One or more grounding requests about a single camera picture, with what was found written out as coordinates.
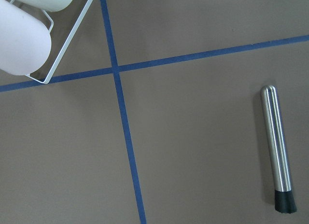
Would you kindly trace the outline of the steel muddler black tip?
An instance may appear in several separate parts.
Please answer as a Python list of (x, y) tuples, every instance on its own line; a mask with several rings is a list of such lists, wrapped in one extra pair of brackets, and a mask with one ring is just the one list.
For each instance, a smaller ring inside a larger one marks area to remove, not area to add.
[(292, 190), (292, 180), (276, 87), (273, 85), (262, 87), (261, 101), (274, 181), (275, 210), (280, 213), (292, 214), (297, 211), (297, 207)]

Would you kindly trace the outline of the pink plastic cup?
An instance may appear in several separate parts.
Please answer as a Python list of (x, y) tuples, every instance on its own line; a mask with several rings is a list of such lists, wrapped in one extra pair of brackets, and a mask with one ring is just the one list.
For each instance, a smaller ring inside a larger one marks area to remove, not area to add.
[(51, 52), (51, 36), (38, 19), (0, 0), (0, 69), (12, 75), (38, 70)]

